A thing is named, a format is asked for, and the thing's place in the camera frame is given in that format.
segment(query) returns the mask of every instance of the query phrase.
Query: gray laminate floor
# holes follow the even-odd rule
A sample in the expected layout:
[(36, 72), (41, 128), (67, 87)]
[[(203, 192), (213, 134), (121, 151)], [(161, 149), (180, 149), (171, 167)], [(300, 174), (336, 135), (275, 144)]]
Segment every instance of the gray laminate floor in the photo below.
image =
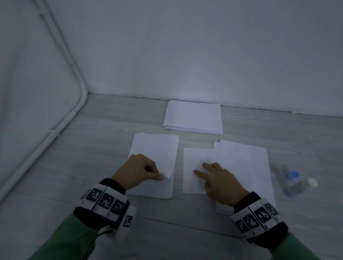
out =
[(0, 258), (27, 259), (73, 210), (87, 187), (125, 161), (134, 133), (180, 137), (171, 200), (131, 196), (140, 218), (124, 243), (97, 240), (90, 259), (269, 259), (241, 239), (229, 216), (200, 194), (182, 192), (184, 147), (226, 139), (265, 147), (271, 168), (286, 164), (319, 188), (284, 196), (272, 173), (278, 209), (290, 230), (321, 259), (343, 259), (343, 118), (222, 106), (223, 135), (165, 130), (167, 101), (90, 94), (87, 103), (0, 204)]

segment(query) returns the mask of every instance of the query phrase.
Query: pipe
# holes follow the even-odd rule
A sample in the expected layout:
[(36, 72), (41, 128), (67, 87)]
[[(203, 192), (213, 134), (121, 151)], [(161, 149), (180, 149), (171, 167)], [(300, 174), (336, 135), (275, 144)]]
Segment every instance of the pipe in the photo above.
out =
[(76, 116), (78, 111), (83, 107), (87, 100), (88, 88), (86, 83), (76, 66), (76, 63), (58, 29), (55, 21), (53, 20), (47, 4), (44, 0), (36, 0), (39, 7), (39, 14), (45, 19), (45, 22), (58, 44), (63, 56), (66, 58), (71, 70), (73, 71), (76, 79), (81, 88), (81, 97), (76, 106), (62, 119), (62, 121), (52, 129), (48, 136), (40, 143), (40, 145), (33, 151), (33, 153), (24, 161), (24, 163), (14, 172), (14, 174), (7, 180), (7, 182), (0, 188), (0, 201), (11, 191), (13, 186), (20, 180), (30, 166), (39, 158), (45, 149), (52, 143), (52, 141), (59, 136), (59, 133), (67, 126), (67, 124)]

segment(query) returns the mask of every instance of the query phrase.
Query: black wristband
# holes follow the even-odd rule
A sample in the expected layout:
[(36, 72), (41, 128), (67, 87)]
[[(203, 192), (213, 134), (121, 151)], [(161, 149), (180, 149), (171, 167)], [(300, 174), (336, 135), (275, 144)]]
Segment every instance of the black wristband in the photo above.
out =
[[(234, 206), (235, 213), (241, 211), (260, 199), (261, 197), (255, 192), (249, 193)], [(255, 243), (260, 247), (271, 249), (277, 247), (285, 239), (287, 234), (288, 226), (284, 222), (280, 222), (265, 233), (249, 238), (247, 241), (249, 243)]]
[[(103, 179), (100, 182), (100, 184), (110, 187), (116, 190), (117, 192), (120, 192), (121, 194), (125, 195), (125, 189), (115, 180), (106, 178)], [(73, 214), (87, 227), (90, 227), (97, 231), (110, 224), (110, 220), (108, 220), (107, 218), (100, 216), (91, 210), (87, 210), (81, 207), (77, 207), (73, 211)]]

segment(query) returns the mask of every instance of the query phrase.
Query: plastic bottle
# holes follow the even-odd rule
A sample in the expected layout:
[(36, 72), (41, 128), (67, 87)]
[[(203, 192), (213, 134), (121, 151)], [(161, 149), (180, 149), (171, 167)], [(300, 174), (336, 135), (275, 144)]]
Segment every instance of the plastic bottle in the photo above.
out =
[(313, 190), (316, 187), (318, 187), (318, 182), (314, 178), (307, 178), (290, 186), (288, 189), (285, 189), (284, 192), (287, 197), (292, 198), (304, 193), (307, 190)]
[(290, 170), (286, 165), (281, 165), (281, 171), (285, 178), (289, 181), (297, 181), (300, 174), (296, 170)]

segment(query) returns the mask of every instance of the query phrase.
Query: green shirt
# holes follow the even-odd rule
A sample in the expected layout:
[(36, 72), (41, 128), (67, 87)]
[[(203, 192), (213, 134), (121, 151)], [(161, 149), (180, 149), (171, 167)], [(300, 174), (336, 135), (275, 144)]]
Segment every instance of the green shirt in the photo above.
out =
[[(96, 230), (70, 215), (29, 260), (85, 260), (93, 252), (97, 237)], [(273, 260), (320, 260), (292, 233), (270, 252)]]

